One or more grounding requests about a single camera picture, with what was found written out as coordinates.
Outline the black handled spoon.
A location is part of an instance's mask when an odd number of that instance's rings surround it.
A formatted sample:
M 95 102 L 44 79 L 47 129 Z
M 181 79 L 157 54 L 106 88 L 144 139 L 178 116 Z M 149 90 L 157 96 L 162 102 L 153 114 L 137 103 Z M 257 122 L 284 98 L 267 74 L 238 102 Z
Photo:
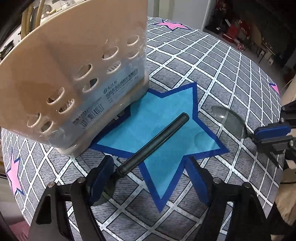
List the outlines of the black handled spoon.
M 153 154 L 159 147 L 161 147 L 170 137 L 172 137 L 188 120 L 189 115 L 187 113 L 181 113 L 174 121 L 172 121 L 167 127 L 165 127 L 160 133 L 158 133 L 153 139 L 146 143 L 140 150 L 128 158 L 123 164 L 116 169 L 113 168 L 113 173 L 109 177 L 104 191 L 109 197 L 112 197 L 115 191 L 116 182 L 124 178 L 135 167 L 141 164 L 151 154 Z M 89 193 L 89 174 L 87 176 L 87 191 Z M 101 198 L 97 204 L 90 204 L 92 206 L 102 205 L 107 202 L 107 198 L 101 195 Z
M 236 138 L 251 138 L 253 134 L 247 130 L 244 120 L 233 110 L 224 106 L 214 105 L 212 111 L 224 128 Z

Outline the beige plastic utensil holder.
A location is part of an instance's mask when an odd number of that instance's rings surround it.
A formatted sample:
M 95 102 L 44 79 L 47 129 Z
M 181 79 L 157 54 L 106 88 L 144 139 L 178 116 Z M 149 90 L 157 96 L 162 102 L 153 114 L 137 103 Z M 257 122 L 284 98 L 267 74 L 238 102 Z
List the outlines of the beige plastic utensil holder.
M 79 156 L 149 87 L 147 1 L 1 2 L 1 41 L 31 4 L 29 33 L 1 43 L 1 127 Z

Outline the wooden chopstick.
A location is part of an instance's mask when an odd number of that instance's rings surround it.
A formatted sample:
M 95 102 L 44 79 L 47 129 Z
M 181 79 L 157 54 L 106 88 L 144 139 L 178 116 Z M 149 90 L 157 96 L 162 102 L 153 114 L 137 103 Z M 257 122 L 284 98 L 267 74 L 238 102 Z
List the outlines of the wooden chopstick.
M 33 4 L 29 5 L 22 13 L 21 39 L 29 33 L 30 19 L 33 12 Z
M 36 20 L 35 20 L 35 24 L 34 24 L 34 29 L 39 27 L 39 25 L 41 23 L 41 16 L 42 16 L 42 11 L 43 11 L 44 5 L 45 5 L 45 0 L 40 0 L 38 10 L 37 10 Z

